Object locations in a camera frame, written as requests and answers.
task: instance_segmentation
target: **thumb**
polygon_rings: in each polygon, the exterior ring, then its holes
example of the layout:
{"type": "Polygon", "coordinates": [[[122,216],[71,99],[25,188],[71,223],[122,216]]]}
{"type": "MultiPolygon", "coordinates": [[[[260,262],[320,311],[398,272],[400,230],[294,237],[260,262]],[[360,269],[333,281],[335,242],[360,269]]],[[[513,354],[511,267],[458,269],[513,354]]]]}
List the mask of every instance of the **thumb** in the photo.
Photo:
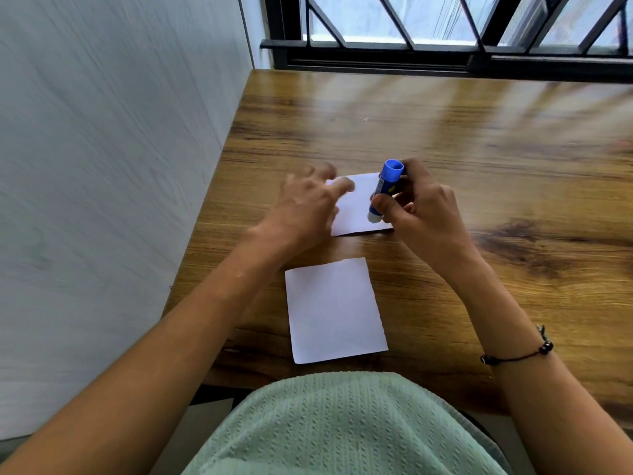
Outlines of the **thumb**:
{"type": "Polygon", "coordinates": [[[404,208],[400,206],[395,198],[390,195],[378,194],[372,198],[372,207],[378,210],[382,219],[391,224],[396,224],[410,216],[404,208]]]}

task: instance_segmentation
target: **person's right hand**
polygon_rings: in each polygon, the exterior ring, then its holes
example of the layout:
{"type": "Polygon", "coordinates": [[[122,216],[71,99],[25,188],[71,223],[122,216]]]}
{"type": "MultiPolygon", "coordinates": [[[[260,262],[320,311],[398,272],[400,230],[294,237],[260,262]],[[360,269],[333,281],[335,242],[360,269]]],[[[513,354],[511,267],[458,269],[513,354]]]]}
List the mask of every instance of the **person's right hand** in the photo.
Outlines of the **person's right hand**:
{"type": "Polygon", "coordinates": [[[394,196],[379,194],[372,205],[393,225],[403,242],[440,276],[449,280],[481,257],[466,230],[453,190],[437,183],[416,158],[406,168],[394,196]]]}

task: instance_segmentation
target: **window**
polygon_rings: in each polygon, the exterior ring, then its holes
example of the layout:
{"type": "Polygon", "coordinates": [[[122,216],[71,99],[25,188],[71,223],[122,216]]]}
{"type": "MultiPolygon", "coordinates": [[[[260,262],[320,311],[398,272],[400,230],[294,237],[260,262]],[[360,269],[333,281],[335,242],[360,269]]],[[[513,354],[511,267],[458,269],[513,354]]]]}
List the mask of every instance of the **window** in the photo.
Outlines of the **window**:
{"type": "Polygon", "coordinates": [[[265,0],[275,67],[633,80],[629,0],[265,0]]]}

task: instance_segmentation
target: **wood grain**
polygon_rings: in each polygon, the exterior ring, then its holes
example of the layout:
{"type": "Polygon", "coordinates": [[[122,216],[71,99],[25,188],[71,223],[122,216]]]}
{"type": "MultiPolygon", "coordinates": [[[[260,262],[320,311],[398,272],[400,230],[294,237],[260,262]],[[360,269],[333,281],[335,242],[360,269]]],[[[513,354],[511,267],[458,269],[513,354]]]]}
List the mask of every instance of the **wood grain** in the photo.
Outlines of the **wood grain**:
{"type": "MultiPolygon", "coordinates": [[[[567,366],[633,421],[633,88],[623,85],[254,71],[166,305],[262,218],[286,172],[340,174],[421,157],[454,188],[479,248],[567,366]]],[[[452,290],[392,232],[338,237],[285,267],[364,256],[389,344],[295,365],[283,270],[206,382],[257,388],[325,370],[393,370],[458,408],[506,410],[452,290]]]]}
{"type": "Polygon", "coordinates": [[[0,439],[160,319],[250,70],[238,0],[0,0],[0,439]]]}

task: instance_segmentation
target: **rectangular sheet of paper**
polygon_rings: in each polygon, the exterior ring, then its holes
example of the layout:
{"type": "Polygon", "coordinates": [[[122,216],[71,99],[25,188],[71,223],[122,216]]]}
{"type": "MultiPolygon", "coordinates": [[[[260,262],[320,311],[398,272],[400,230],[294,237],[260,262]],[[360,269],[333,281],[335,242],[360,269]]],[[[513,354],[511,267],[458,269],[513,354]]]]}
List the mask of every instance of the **rectangular sheet of paper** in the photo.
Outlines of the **rectangular sheet of paper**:
{"type": "Polygon", "coordinates": [[[390,223],[371,223],[367,220],[370,196],[376,190],[379,174],[348,175],[356,184],[353,192],[345,193],[336,204],[339,214],[332,224],[332,236],[348,233],[375,232],[391,228],[390,223]]]}
{"type": "Polygon", "coordinates": [[[288,270],[286,296],[296,364],[388,350],[364,258],[288,270]]]}

